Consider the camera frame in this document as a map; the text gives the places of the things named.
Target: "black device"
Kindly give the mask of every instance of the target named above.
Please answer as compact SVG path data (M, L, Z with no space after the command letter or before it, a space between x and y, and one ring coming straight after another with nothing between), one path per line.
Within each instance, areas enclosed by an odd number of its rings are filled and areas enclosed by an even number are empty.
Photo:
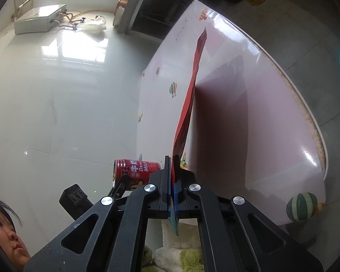
M177 165L179 157L174 158ZM95 205L77 184L64 190L60 204L77 219L35 254L24 272L141 271L148 219L169 217L170 167L166 157L165 168L127 197L122 195L131 178L122 176ZM178 217L198 219L205 272L323 271L318 259L245 198L218 197L198 185L193 172L175 170ZM14 271L4 253L0 271Z

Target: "nose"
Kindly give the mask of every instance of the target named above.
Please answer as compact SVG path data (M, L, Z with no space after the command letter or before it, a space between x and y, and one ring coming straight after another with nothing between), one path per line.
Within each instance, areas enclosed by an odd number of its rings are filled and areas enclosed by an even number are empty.
M16 233L14 231L9 231L9 238L13 241L18 241L18 236L16 235Z

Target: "round metal pivot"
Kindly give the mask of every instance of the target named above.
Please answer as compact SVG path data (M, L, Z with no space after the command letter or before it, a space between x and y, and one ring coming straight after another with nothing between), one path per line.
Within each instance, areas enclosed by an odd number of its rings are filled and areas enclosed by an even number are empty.
M191 191L199 191L200 190L200 185L199 184L191 184L190 186L189 186L189 189L191 190Z
M233 202L237 205L242 205L243 203L245 203L245 200L241 196L236 196L235 198L233 198Z
M152 192L152 191L154 191L156 189L156 186L153 185L153 184L147 184L147 185L145 185L144 189L147 192Z
M104 206L109 206L111 203L113 203L113 198L109 196L105 196L104 198L101 199L101 203Z

